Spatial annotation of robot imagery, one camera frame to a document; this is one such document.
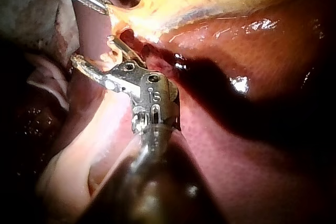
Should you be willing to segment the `right arm instrument jaw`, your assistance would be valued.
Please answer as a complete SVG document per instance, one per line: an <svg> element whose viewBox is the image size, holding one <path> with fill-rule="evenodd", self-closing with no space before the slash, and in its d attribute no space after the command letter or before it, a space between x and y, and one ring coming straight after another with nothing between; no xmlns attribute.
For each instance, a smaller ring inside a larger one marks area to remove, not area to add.
<svg viewBox="0 0 336 224"><path fill-rule="evenodd" d="M109 47L111 48L113 54L122 58L123 61L134 60L140 67L146 67L146 63L141 59L141 57L120 38L110 36Z"/></svg>
<svg viewBox="0 0 336 224"><path fill-rule="evenodd" d="M124 92L133 98L140 97L141 69L134 60L123 61L104 72L81 55L74 54L70 59L74 68L106 89L117 93Z"/></svg>

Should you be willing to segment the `right arm instrument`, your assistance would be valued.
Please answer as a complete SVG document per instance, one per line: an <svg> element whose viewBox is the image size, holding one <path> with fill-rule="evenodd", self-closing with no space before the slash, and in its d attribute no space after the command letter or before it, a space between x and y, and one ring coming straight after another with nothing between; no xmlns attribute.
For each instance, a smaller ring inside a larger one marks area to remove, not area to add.
<svg viewBox="0 0 336 224"><path fill-rule="evenodd" d="M140 133L151 124L180 127L179 91L163 73L140 67L135 61L124 61L110 70L116 92L131 100L132 131Z"/></svg>

